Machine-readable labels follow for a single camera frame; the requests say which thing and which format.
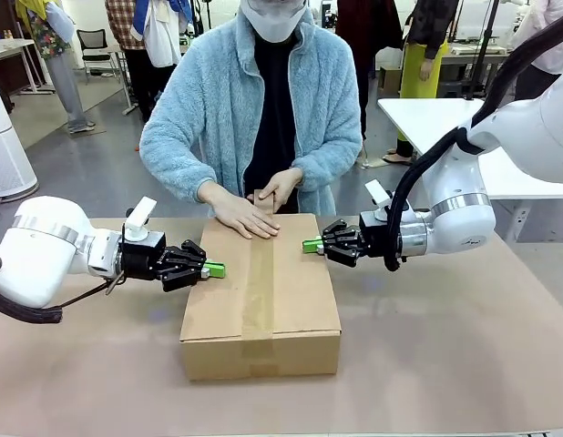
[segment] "person's left hand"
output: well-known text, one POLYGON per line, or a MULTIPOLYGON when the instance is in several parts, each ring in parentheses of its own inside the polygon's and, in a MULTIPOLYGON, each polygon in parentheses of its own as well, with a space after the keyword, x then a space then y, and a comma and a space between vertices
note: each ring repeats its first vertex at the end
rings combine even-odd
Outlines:
POLYGON ((419 70, 419 78, 425 82, 431 76, 431 72, 433 69, 434 69, 434 60, 424 59, 424 62, 421 64, 421 68, 419 70))
POLYGON ((273 212, 285 205, 293 189, 302 182, 303 171, 301 168, 289 168, 273 175, 267 186, 261 191, 260 199, 267 198, 273 193, 273 212))

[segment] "person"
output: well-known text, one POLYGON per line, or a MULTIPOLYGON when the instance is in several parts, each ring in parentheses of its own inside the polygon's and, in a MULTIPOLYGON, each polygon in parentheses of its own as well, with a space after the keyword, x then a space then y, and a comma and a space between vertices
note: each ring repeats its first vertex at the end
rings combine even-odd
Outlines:
MULTIPOLYGON (((447 51, 447 28, 456 14, 458 0, 418 0, 409 18, 405 45, 401 98, 435 98, 442 56, 447 51)), ((411 165, 413 146, 399 132, 397 148, 383 157, 390 164, 411 165)))
POLYGON ((237 16, 180 61, 140 155, 178 198, 266 239, 279 226, 251 203, 254 190, 273 195, 274 212, 334 215, 330 184, 361 144, 349 46, 314 24, 305 0, 241 0, 237 16))
MULTIPOLYGON (((512 46, 517 47, 531 36, 563 16, 563 0, 537 0, 528 10, 512 46)), ((539 56, 517 77, 515 100, 537 98, 563 74, 563 42, 539 56)))
POLYGON ((94 130, 96 124, 87 119, 75 74, 67 61, 69 42, 74 34, 73 21, 52 0, 16 0, 15 9, 35 41, 38 53, 45 59, 53 87, 67 112, 69 133, 94 130))
POLYGON ((144 41, 131 33, 136 0, 106 0, 111 33, 124 52, 134 96, 144 123, 148 122, 156 97, 164 91, 175 66, 156 68, 150 62, 144 41))
POLYGON ((400 48, 403 30, 394 0, 338 0, 337 5, 336 35, 353 50, 365 141, 369 70, 374 68, 374 57, 380 50, 400 48))

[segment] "chair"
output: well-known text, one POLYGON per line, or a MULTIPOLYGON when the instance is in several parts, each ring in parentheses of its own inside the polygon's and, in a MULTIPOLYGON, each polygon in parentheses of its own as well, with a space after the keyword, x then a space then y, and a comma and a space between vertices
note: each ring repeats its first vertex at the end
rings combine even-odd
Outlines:
POLYGON ((87 62, 105 62, 108 61, 111 66, 111 71, 116 76, 116 68, 111 62, 111 54, 101 53, 96 55, 86 55, 86 50, 101 50, 102 48, 107 48, 106 31, 104 29, 99 30, 77 30, 77 37, 79 38, 79 44, 81 45, 81 55, 83 62, 85 64, 85 78, 86 82, 89 83, 89 71, 87 69, 87 62))

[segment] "bag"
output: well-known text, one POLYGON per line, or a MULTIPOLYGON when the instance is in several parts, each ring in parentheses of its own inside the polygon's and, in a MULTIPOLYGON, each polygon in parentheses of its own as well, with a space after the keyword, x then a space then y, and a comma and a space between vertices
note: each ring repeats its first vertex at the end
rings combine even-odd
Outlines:
POLYGON ((150 0, 144 44, 153 66, 162 68, 180 61, 179 15, 165 0, 150 0))

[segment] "jacket collar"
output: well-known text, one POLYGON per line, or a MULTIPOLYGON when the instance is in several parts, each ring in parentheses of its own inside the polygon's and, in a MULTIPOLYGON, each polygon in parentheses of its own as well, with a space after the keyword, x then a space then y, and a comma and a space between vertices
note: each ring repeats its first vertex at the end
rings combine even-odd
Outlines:
MULTIPOLYGON (((258 75, 259 69, 255 62, 255 34, 251 23, 241 9, 237 13, 236 22, 237 55, 241 67, 248 75, 258 75)), ((308 50, 314 37, 315 26, 312 11, 307 8, 302 20, 294 30, 298 37, 298 44, 293 49, 294 52, 304 53, 308 50)))

